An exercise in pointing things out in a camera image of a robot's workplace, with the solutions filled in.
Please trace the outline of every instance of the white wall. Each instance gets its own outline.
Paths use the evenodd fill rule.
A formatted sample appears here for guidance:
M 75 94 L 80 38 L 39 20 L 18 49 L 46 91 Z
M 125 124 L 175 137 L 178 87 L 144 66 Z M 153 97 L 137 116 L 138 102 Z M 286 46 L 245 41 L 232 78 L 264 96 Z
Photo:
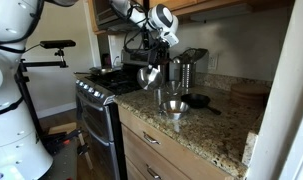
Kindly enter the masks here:
M 206 48 L 219 54 L 218 68 L 207 70 L 204 59 L 198 72 L 272 81 L 288 26 L 286 8 L 234 16 L 204 23 L 180 25 L 179 44 L 170 49 L 174 57 L 187 47 Z M 111 54 L 120 54 L 124 36 L 112 36 Z
M 25 75 L 30 77 L 29 91 L 38 116 L 44 117 L 75 107 L 75 71 L 89 71 L 99 59 L 93 58 L 98 51 L 96 36 L 87 20 L 87 4 L 79 1 L 69 8 L 45 3 L 41 20 L 29 37 L 27 49 L 43 40 L 71 39 L 75 47 L 64 48 L 69 68 L 32 67 Z M 27 61 L 59 61 L 54 56 L 57 49 L 37 47 L 24 54 Z

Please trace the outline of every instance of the floor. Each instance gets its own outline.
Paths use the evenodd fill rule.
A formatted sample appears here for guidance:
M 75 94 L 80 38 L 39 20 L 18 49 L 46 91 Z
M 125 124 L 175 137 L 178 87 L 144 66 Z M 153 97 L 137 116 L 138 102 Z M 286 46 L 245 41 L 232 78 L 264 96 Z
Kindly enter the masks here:
M 53 116 L 41 118 L 39 120 L 40 125 L 44 131 L 47 131 L 50 127 L 59 126 L 71 122 L 77 122 L 78 128 L 84 130 L 83 136 L 85 142 L 90 146 L 88 133 L 85 127 L 82 125 L 82 121 L 76 119 L 76 110 L 70 110 L 63 113 L 59 113 Z M 99 172 L 99 163 L 96 162 L 96 157 L 90 153 L 90 159 L 94 165 L 93 170 L 89 170 L 87 161 L 84 155 L 78 156 L 77 158 L 77 180 L 107 180 L 109 179 L 103 172 Z

